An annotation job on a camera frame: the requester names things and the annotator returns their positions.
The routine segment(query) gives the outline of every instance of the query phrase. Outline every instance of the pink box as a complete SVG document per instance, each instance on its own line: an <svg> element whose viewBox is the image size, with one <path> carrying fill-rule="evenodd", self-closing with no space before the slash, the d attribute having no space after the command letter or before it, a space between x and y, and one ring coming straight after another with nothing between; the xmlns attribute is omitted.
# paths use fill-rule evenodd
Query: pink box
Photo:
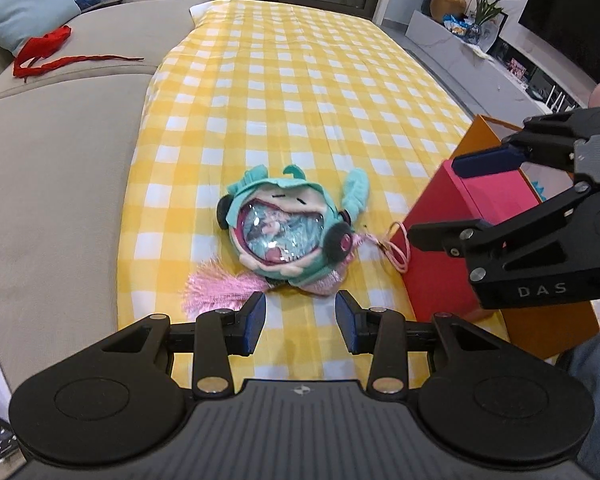
<svg viewBox="0 0 600 480"><path fill-rule="evenodd" d="M476 218L499 224L537 204L536 195L519 171L460 178L447 160L402 223L407 230L425 222ZM401 231L392 242L404 250ZM418 321L430 321L436 312L452 312L469 321L492 314L480 308L463 258L424 253L413 246L410 249L409 270L402 280Z"/></svg>

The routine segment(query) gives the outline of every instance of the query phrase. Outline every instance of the red ribbon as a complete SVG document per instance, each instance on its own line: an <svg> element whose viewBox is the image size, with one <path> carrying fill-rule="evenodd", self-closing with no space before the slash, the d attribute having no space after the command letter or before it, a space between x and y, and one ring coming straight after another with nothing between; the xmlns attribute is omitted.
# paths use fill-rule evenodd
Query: red ribbon
<svg viewBox="0 0 600 480"><path fill-rule="evenodd" d="M62 27L56 28L48 34L42 36L42 38L30 38L27 43L24 44L15 61L13 62L13 75L19 78L26 78L31 75L43 75L47 72L51 72L61 66L66 66L71 63L77 63L79 61L100 61L107 59L122 59L126 61L142 61L143 57L123 57L123 56L70 56L61 57L55 61L45 63L41 66L31 66L39 59L45 59L55 54L64 42L71 35L71 27L63 25ZM31 62L23 67L22 64L28 60Z"/></svg>

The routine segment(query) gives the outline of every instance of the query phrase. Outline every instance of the pink tinsel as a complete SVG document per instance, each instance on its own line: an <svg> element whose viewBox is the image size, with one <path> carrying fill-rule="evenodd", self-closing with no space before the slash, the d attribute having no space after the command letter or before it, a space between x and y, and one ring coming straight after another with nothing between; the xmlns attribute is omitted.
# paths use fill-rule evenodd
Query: pink tinsel
<svg viewBox="0 0 600 480"><path fill-rule="evenodd" d="M182 309L190 320L216 308L239 310L251 294L270 288L267 280L251 271L234 276L226 272L217 260L212 260L189 275Z"/></svg>

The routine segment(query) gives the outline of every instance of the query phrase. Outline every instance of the black ear muff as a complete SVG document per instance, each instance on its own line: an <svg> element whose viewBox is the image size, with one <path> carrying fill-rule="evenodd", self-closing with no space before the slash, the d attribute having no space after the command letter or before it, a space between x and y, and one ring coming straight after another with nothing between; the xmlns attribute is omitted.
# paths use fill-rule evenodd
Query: black ear muff
<svg viewBox="0 0 600 480"><path fill-rule="evenodd" d="M233 201L233 195L225 195L220 199L218 206L216 207L216 219L218 220L218 225L222 231L227 231L229 228L229 224L226 222L226 214L229 212L231 202Z"/></svg>
<svg viewBox="0 0 600 480"><path fill-rule="evenodd" d="M339 264L353 248L353 231L346 222L331 226L324 235L322 251L330 264Z"/></svg>
<svg viewBox="0 0 600 480"><path fill-rule="evenodd" d="M338 211L338 214L348 225L351 225L351 216L346 210Z"/></svg>

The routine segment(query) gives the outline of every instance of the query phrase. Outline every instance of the teal plush toy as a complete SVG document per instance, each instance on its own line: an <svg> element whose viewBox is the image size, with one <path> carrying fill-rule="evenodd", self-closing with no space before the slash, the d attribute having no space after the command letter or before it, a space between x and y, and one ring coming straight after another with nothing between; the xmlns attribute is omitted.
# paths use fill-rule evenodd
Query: teal plush toy
<svg viewBox="0 0 600 480"><path fill-rule="evenodd" d="M225 273L217 263L189 278L184 309L191 317L212 308L239 308L254 290L288 283L315 294L335 293L362 237L351 227L366 207L363 170L346 177L341 207L297 166L291 178L271 178L265 166L244 173L218 203L218 225L227 230L240 263L250 272Z"/></svg>

